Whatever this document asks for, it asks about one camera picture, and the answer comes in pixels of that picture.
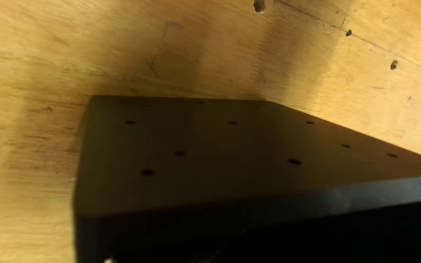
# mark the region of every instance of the wooden panel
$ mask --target wooden panel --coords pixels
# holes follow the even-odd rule
[[[421,0],[0,0],[0,262],[72,261],[94,94],[270,100],[421,154]]]

